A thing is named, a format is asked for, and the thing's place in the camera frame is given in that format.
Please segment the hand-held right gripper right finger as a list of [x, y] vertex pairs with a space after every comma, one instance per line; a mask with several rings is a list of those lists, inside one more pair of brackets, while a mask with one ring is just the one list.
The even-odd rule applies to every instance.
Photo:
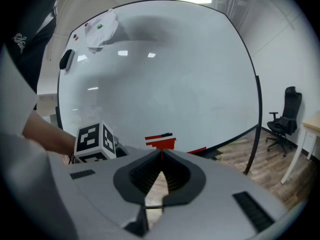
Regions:
[[288, 212], [281, 201], [236, 168], [193, 154], [173, 153], [199, 166], [206, 183], [189, 204], [165, 207], [147, 233], [148, 240], [246, 240], [257, 235], [233, 197], [241, 192], [249, 193], [274, 221]]

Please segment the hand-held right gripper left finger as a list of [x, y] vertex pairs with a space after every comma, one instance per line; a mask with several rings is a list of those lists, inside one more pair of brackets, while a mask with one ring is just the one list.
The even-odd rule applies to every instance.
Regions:
[[51, 224], [59, 240], [161, 240], [163, 230], [149, 229], [141, 191], [141, 167], [157, 151], [109, 161], [65, 166], [49, 154], [53, 200]]

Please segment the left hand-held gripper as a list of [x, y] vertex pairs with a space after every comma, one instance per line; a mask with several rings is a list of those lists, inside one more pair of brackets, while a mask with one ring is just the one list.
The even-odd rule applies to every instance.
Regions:
[[102, 162], [128, 155], [128, 151], [104, 122], [80, 127], [77, 131], [73, 152], [80, 163]]

